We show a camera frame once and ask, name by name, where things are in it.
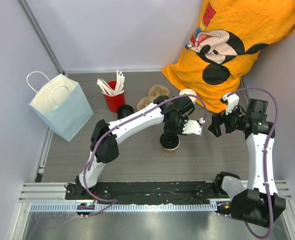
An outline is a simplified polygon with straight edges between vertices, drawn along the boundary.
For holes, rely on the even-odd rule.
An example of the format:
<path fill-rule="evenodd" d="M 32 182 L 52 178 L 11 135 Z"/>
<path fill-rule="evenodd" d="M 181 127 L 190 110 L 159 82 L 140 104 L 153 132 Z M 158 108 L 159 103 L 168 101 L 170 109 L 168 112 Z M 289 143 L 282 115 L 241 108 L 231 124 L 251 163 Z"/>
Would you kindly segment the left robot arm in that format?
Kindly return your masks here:
<path fill-rule="evenodd" d="M 90 139 L 89 159 L 83 172 L 75 179 L 75 195 L 80 199 L 90 199 L 105 165 L 119 156 L 119 144 L 148 127 L 164 124 L 163 140 L 168 149 L 176 149 L 178 135 L 201 135 L 201 124 L 188 119 L 187 113 L 194 109 L 194 103 L 186 95 L 172 98 L 161 95 L 127 117 L 109 123 L 103 119 L 98 121 Z"/>

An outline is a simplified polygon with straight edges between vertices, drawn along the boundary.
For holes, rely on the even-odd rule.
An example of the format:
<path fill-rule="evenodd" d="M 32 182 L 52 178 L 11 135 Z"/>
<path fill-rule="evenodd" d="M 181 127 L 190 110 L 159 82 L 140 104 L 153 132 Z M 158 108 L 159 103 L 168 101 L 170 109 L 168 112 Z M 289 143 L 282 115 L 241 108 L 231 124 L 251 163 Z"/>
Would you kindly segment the light blue paper bag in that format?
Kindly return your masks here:
<path fill-rule="evenodd" d="M 52 79 L 44 75 L 47 83 L 36 90 L 29 83 L 32 74 L 44 75 L 32 71 L 26 76 L 27 85 L 36 92 L 29 105 L 55 134 L 70 142 L 94 115 L 80 84 L 63 74 Z"/>

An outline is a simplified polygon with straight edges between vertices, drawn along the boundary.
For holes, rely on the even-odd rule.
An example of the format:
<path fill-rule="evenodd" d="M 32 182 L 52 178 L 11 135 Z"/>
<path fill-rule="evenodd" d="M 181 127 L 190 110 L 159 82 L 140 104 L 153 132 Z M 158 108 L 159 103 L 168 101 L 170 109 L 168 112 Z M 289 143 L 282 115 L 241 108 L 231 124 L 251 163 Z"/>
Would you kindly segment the black coffee cup lid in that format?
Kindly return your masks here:
<path fill-rule="evenodd" d="M 167 150 L 174 150 L 180 144 L 180 139 L 176 134 L 163 133 L 160 136 L 160 145 Z"/>

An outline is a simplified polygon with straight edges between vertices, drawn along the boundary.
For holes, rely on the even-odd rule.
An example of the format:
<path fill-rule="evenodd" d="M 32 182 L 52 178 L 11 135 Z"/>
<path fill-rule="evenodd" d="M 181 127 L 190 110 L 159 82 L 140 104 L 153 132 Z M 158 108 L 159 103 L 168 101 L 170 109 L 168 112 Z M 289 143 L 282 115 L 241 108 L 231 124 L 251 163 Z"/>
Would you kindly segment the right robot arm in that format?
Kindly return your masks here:
<path fill-rule="evenodd" d="M 267 121 L 268 102 L 250 99 L 246 112 L 242 113 L 239 98 L 233 94 L 222 97 L 226 109 L 212 115 L 209 131 L 221 136 L 221 125 L 227 134 L 235 130 L 245 135 L 249 154 L 247 185 L 233 173 L 220 172 L 216 175 L 213 191 L 216 196 L 231 199 L 227 207 L 219 207 L 218 213 L 229 215 L 235 220 L 269 228 L 285 210 L 286 200 L 279 197 L 273 173 L 273 145 L 275 131 L 273 123 Z"/>

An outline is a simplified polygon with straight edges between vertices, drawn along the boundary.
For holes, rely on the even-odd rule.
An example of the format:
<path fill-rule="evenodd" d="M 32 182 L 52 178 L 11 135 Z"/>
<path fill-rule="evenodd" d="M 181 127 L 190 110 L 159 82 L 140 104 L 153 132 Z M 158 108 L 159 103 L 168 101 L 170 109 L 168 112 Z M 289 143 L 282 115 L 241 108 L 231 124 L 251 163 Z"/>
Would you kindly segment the brown paper cup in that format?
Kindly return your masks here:
<path fill-rule="evenodd" d="M 166 154 L 173 154 L 176 150 L 177 150 L 178 147 L 174 147 L 174 148 L 165 148 L 163 147 L 163 151 L 166 153 Z"/>

